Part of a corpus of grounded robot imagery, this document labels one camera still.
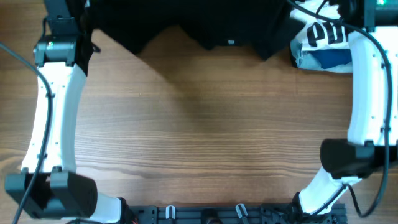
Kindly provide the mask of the black t-shirt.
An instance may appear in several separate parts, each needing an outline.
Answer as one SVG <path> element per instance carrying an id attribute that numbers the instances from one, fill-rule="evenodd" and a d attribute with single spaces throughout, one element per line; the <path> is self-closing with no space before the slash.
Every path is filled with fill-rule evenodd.
<path id="1" fill-rule="evenodd" d="M 138 55 L 170 26 L 207 50 L 250 46 L 267 60 L 305 27 L 281 0 L 101 0 L 68 1 L 69 12 L 86 29 L 99 29 Z"/>

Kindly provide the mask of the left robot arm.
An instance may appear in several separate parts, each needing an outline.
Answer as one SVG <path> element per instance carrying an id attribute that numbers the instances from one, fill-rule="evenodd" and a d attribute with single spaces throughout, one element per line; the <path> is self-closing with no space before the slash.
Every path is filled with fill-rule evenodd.
<path id="1" fill-rule="evenodd" d="M 28 67 L 37 75 L 38 95 L 30 145 L 18 174 L 5 179 L 7 194 L 34 219 L 68 223 L 130 223 L 122 198 L 98 191 L 79 175 L 75 160 L 78 105 L 88 64 L 99 48 L 92 43 L 89 1 L 46 1 L 43 32 Z"/>

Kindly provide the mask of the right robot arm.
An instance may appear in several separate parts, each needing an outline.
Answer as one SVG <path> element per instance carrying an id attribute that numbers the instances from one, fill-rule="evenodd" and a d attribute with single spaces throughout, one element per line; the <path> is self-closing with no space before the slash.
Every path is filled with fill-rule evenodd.
<path id="1" fill-rule="evenodd" d="M 353 185 L 377 170 L 382 179 L 368 217 L 386 191 L 389 168 L 397 164 L 397 2 L 336 1 L 340 15 L 333 24 L 348 32 L 353 63 L 353 105 L 346 139 L 326 139 L 321 168 L 296 193 L 289 217 L 319 222 Z"/>

